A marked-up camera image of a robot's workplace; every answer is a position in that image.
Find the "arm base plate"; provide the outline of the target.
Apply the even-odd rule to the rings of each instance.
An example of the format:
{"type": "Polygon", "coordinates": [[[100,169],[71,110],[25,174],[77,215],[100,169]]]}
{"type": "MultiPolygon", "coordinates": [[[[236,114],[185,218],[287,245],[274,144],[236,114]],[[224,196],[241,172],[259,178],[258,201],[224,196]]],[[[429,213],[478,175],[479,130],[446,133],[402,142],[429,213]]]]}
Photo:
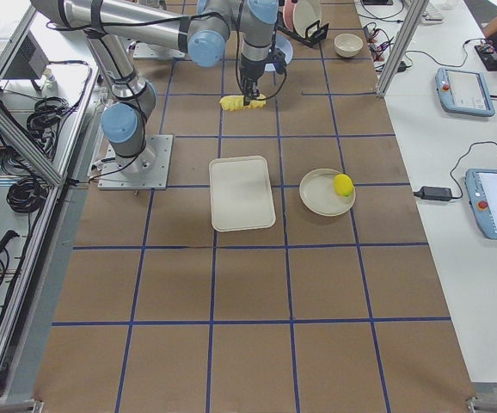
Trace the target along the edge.
{"type": "Polygon", "coordinates": [[[184,59],[186,54],[165,46],[133,41],[130,45],[132,56],[136,60],[173,60],[184,59]]]}
{"type": "Polygon", "coordinates": [[[106,157],[114,160],[103,164],[97,187],[101,190],[165,190],[173,141],[171,134],[148,135],[145,148],[136,159],[116,156],[108,144],[106,157]]]}

